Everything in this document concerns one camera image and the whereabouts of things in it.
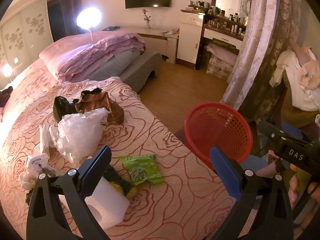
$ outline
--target shelf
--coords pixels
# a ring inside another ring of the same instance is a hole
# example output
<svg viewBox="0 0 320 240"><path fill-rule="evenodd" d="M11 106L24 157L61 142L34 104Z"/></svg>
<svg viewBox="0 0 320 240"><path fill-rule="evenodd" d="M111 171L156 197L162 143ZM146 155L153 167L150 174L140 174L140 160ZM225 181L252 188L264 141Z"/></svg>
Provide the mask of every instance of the shelf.
<svg viewBox="0 0 320 240"><path fill-rule="evenodd" d="M237 22L234 22L234 21L230 21L228 18L226 17L221 17L221 16L217 16L217 15L210 15L210 14L206 14L206 16L209 16L209 17L214 17L214 18L218 18L220 20L223 20L223 21L226 21L227 23L232 23L232 24L235 24L235 25L238 25L240 26L242 29L246 28L247 26L241 24L241 23L237 23Z"/></svg>
<svg viewBox="0 0 320 240"><path fill-rule="evenodd" d="M215 31L215 32L218 32L218 33L222 33L222 34L227 35L227 36L229 36L229 37L232 37L232 38L235 38L235 39L237 39L237 40L243 41L243 37L240 37L240 36L238 36L238 35L233 35L233 34L231 34L230 31L216 29L216 28L213 28L213 27L208 26L208 25L206 25L206 24L203 25L203 27L204 27L205 29L212 30L212 31Z"/></svg>
<svg viewBox="0 0 320 240"><path fill-rule="evenodd" d="M188 12L188 13L194 13L194 14L199 14L199 15L206 15L205 13L199 13L199 12L194 12L194 11L189 11L189 10L180 10L182 12Z"/></svg>

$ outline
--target white foam block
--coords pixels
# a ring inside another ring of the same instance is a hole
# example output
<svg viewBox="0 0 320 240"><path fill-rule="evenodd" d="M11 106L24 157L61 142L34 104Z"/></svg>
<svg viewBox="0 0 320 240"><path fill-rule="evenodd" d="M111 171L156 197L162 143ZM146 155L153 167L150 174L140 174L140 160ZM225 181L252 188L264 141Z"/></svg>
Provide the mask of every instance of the white foam block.
<svg viewBox="0 0 320 240"><path fill-rule="evenodd" d="M59 198L69 209L65 196L59 195ZM85 202L103 230L121 223L130 204L105 178L101 178L92 196L85 198Z"/></svg>

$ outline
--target blue gripper pad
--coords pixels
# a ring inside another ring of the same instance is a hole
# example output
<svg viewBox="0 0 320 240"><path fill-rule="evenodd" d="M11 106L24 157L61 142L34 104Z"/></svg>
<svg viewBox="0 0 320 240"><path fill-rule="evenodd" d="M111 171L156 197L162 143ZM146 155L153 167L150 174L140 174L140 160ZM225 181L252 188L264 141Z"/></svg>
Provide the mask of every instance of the blue gripper pad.
<svg viewBox="0 0 320 240"><path fill-rule="evenodd" d="M210 150L210 161L229 196L240 201L242 195L241 178L243 174L241 166L236 161L226 157L217 146L212 147Z"/></svg>

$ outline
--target green snack package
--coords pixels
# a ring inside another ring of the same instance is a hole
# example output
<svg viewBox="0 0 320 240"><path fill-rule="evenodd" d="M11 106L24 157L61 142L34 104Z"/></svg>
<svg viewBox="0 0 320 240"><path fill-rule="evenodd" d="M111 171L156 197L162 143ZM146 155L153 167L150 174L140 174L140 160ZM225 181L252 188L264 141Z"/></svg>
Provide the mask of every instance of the green snack package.
<svg viewBox="0 0 320 240"><path fill-rule="evenodd" d="M118 158L128 171L133 184L138 185L146 180L153 183L164 181L156 164L155 154L127 157L119 156Z"/></svg>

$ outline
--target metal screw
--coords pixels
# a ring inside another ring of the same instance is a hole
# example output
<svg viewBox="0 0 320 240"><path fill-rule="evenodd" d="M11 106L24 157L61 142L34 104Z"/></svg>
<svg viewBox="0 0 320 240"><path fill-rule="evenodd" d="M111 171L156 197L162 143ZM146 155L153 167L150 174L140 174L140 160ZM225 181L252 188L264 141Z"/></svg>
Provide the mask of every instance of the metal screw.
<svg viewBox="0 0 320 240"><path fill-rule="evenodd" d="M251 171L251 170L246 170L246 171L245 171L245 174L246 174L247 176L251 177L251 176L253 176L253 171Z"/></svg>
<svg viewBox="0 0 320 240"><path fill-rule="evenodd" d="M69 176L73 176L73 175L76 174L76 172L77 172L77 170L75 170L75 169L69 170L69 171L68 171L68 175L69 175Z"/></svg>
<svg viewBox="0 0 320 240"><path fill-rule="evenodd" d="M282 180L281 175L277 174L277 175L276 175L276 179L279 180L279 181Z"/></svg>
<svg viewBox="0 0 320 240"><path fill-rule="evenodd" d="M45 173L41 173L38 178L39 179L44 179L45 178Z"/></svg>

